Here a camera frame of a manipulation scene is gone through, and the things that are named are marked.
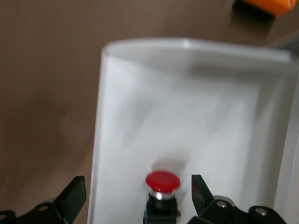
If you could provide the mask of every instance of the white box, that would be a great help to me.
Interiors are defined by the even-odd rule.
[[[269,206],[298,224],[298,65],[286,51],[190,39],[108,44],[88,223],[141,224],[144,179],[166,169],[182,183],[178,224],[196,215],[192,174],[244,211]]]

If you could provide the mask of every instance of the screw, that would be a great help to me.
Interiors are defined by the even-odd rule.
[[[224,201],[217,201],[217,205],[221,208],[225,208],[226,207],[226,203]]]
[[[266,216],[267,215],[267,211],[263,208],[256,208],[256,212],[258,214],[260,214],[261,216]]]

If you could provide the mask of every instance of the emergency stop button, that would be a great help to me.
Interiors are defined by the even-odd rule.
[[[154,192],[163,194],[172,193],[181,185],[181,181],[175,174],[162,170],[150,173],[145,182]]]

